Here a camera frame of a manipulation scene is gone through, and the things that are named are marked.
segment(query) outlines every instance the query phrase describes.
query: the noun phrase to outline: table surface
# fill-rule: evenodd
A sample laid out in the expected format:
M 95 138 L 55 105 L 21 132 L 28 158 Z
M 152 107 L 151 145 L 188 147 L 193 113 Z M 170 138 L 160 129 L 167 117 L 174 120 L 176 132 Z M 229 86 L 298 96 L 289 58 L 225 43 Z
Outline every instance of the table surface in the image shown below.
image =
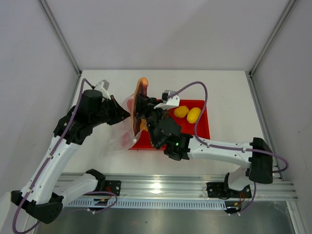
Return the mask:
M 109 93 L 121 104 L 130 96 L 137 80 L 149 81 L 148 96 L 160 98 L 164 90 L 178 90 L 200 80 L 208 88 L 207 104 L 210 136 L 213 140 L 251 142 L 263 137 L 254 102 L 243 71 L 186 71 L 186 70 L 84 70 L 81 78 L 93 85 L 106 79 Z M 78 97 L 76 91 L 73 103 Z M 204 90 L 194 85 L 180 95 L 181 99 L 204 99 Z M 106 124 L 94 129 L 67 164 L 64 172 L 82 173 L 94 168 L 106 174 L 145 175 L 225 175 L 237 165 L 213 160 L 169 159 L 162 151 L 107 151 L 110 127 Z

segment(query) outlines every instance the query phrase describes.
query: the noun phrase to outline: white wall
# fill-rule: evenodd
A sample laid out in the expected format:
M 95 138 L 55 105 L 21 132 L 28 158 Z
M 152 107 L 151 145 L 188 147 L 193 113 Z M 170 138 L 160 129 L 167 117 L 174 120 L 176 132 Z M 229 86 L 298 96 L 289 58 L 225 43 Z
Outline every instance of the white wall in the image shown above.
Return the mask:
M 254 78 L 274 144 L 290 162 L 306 222 L 312 222 L 312 1 L 295 7 Z
M 2 197 L 33 174 L 68 110 L 77 76 L 36 0 L 0 1 L 0 32 Z M 2 233 L 11 233 L 15 210 L 13 205 Z
M 47 0 L 82 70 L 252 68 L 288 0 Z

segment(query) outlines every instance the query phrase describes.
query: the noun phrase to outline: yellow fruit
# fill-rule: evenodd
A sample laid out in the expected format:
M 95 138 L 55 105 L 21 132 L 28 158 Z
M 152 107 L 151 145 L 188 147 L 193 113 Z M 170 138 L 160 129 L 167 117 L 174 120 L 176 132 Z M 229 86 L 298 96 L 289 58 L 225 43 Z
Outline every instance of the yellow fruit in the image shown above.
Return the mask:
M 142 129 L 143 129 L 143 131 L 148 132 L 145 119 L 141 119 L 140 130 L 142 130 Z
M 189 112 L 189 108 L 187 106 L 179 106 L 178 108 L 175 109 L 174 115 L 177 118 L 184 118 Z
M 198 107 L 194 107 L 190 110 L 190 112 L 188 113 L 187 115 L 187 121 L 189 123 L 196 123 L 198 117 L 199 117 L 199 114 L 201 112 L 201 109 L 199 109 Z

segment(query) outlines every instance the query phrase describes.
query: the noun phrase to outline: red tray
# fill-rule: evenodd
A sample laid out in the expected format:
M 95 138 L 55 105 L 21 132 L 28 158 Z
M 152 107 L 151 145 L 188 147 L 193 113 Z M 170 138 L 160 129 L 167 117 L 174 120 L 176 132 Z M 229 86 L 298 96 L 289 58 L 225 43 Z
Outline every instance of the red tray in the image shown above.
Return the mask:
M 203 100 L 180 100 L 180 106 L 187 106 L 189 110 L 194 107 L 199 107 L 200 109 L 202 109 L 204 104 L 205 104 L 205 101 Z M 194 135 L 195 124 L 188 123 L 188 121 L 186 120 L 186 117 L 185 118 L 175 117 L 173 112 L 174 112 L 174 109 L 171 109 L 169 116 L 171 116 L 176 121 L 176 123 L 182 127 L 181 132 Z M 199 123 L 197 126 L 197 134 L 199 137 L 210 139 L 207 111 L 204 112 L 204 114 L 199 120 Z M 155 150 L 151 145 L 149 133 L 146 131 L 143 131 L 141 133 L 140 139 L 132 148 L 130 148 L 130 150 Z

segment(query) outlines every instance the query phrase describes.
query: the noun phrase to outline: perforated metal strip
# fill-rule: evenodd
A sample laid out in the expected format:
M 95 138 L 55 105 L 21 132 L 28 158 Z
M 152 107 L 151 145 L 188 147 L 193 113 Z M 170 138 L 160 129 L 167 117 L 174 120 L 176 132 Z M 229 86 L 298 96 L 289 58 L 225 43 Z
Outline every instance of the perforated metal strip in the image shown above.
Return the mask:
M 111 198 L 107 205 L 111 205 L 115 200 Z M 93 198 L 78 198 L 67 204 L 66 207 L 106 207 L 96 205 L 98 201 Z M 119 199 L 114 208 L 134 208 L 134 209 L 182 209 L 182 210 L 225 210 L 224 201 L 209 200 L 158 200 L 158 199 Z

